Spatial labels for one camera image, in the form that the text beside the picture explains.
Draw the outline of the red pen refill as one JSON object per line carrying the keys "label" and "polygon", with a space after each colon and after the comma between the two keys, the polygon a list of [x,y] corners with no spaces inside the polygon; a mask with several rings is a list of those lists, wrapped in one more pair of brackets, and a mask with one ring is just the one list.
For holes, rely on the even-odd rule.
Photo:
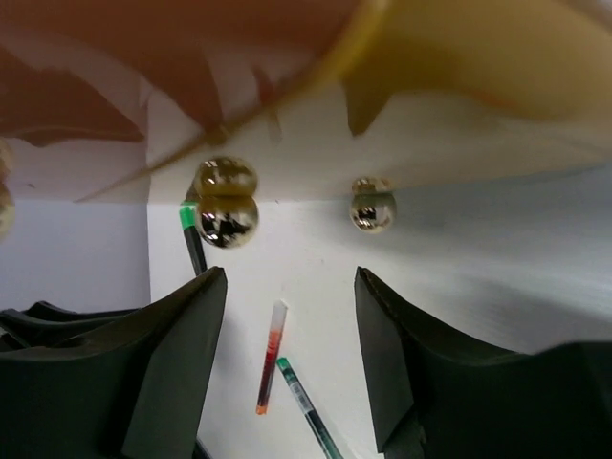
{"label": "red pen refill", "polygon": [[287,312],[288,307],[285,302],[282,300],[276,301],[273,306],[266,354],[257,396],[255,409],[255,413],[257,415],[265,415],[268,411],[268,404],[273,383],[273,372],[283,338]]}

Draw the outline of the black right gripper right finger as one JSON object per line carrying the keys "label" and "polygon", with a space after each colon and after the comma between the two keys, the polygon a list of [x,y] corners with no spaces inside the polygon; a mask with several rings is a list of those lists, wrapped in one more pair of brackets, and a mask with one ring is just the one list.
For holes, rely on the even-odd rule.
{"label": "black right gripper right finger", "polygon": [[611,346],[535,354],[473,338],[358,268],[361,357],[387,458],[607,458]]}

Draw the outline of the cream round drawer organizer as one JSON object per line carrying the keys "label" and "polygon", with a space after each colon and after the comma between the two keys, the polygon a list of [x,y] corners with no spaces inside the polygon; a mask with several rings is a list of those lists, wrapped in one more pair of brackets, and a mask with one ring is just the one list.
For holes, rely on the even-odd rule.
{"label": "cream round drawer organizer", "polygon": [[611,160],[607,1],[5,1],[1,230],[21,199],[375,196]]}

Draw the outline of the green highlighter marker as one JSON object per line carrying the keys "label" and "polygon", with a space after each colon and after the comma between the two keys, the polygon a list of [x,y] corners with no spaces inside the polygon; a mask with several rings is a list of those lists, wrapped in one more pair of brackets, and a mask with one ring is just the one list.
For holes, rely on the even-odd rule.
{"label": "green highlighter marker", "polygon": [[208,265],[202,246],[202,240],[195,226],[194,210],[194,202],[184,201],[181,203],[179,216],[192,268],[196,275],[200,275],[208,269]]}

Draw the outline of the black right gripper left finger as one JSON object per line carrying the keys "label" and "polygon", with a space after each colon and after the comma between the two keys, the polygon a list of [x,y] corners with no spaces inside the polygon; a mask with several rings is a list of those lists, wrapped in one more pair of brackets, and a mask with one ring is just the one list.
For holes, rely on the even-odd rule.
{"label": "black right gripper left finger", "polygon": [[52,346],[1,356],[5,458],[188,458],[228,281],[218,267]]}

